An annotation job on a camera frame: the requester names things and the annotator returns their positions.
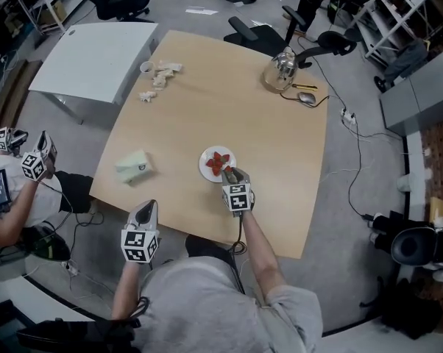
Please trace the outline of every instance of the person in gray shirt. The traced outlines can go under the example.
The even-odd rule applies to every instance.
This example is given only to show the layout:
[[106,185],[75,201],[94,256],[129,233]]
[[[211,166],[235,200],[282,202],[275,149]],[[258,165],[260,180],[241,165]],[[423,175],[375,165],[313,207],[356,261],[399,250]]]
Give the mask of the person in gray shirt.
[[[141,266],[125,264],[112,319],[138,317],[141,327],[135,330],[134,347],[158,353],[315,351],[323,330],[316,294],[287,285],[252,211],[242,217],[262,304],[238,289],[225,250],[189,236],[189,257],[151,271],[141,292]],[[138,304],[141,296],[149,300],[144,313]]]

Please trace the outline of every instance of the chair seat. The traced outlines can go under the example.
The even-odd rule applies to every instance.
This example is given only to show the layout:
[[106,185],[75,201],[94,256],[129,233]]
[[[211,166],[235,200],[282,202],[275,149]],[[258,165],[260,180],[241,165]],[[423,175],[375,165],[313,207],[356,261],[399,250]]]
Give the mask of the chair seat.
[[[248,40],[244,44],[244,47],[247,47],[248,49],[274,57],[287,47],[287,43],[284,39],[268,25],[256,26],[251,28],[251,30],[259,39],[253,41]],[[241,46],[241,35],[238,33],[227,35],[223,40]]]
[[99,18],[108,20],[113,17],[124,17],[145,9],[149,0],[110,0],[105,8],[98,12]]

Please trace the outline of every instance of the chair armrest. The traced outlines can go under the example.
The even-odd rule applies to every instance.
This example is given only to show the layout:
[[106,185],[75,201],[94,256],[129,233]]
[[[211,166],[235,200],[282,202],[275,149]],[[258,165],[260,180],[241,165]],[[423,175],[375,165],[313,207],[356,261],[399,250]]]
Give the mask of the chair armrest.
[[295,20],[299,24],[300,29],[303,29],[305,28],[305,26],[307,26],[305,20],[301,18],[300,15],[297,12],[295,12],[292,8],[290,8],[288,5],[283,5],[282,9],[284,9],[288,13],[288,15],[292,17],[292,20]]
[[228,22],[230,23],[231,27],[234,28],[234,30],[236,30],[236,32],[242,36],[242,38],[249,41],[259,39],[258,36],[238,17],[232,17],[228,20]]

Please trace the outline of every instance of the plate of strawberries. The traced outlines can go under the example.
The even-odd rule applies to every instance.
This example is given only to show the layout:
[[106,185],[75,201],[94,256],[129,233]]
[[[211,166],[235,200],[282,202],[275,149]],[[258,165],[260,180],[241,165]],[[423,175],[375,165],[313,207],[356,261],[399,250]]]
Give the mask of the plate of strawberries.
[[236,167],[235,155],[224,146],[211,146],[199,159],[199,170],[204,178],[214,183],[222,183],[222,171]]

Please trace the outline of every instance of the person in white shirt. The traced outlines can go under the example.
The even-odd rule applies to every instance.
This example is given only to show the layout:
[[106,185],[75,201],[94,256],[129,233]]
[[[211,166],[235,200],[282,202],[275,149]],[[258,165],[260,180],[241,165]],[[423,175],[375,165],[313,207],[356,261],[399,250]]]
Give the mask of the person in white shirt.
[[189,257],[151,271],[141,291],[141,266],[125,264],[112,318],[139,319],[141,327],[135,329],[132,346],[158,353],[315,350],[323,329],[316,294],[287,285],[251,211],[243,212],[243,227],[264,305],[240,292],[226,250],[189,235],[185,242]]
[[89,196],[93,179],[79,174],[56,171],[46,163],[46,176],[41,183],[24,176],[21,158],[0,150],[0,170],[5,169],[12,199],[10,211],[0,215],[0,246],[11,246],[19,241],[24,227],[33,227],[61,210],[89,213]]

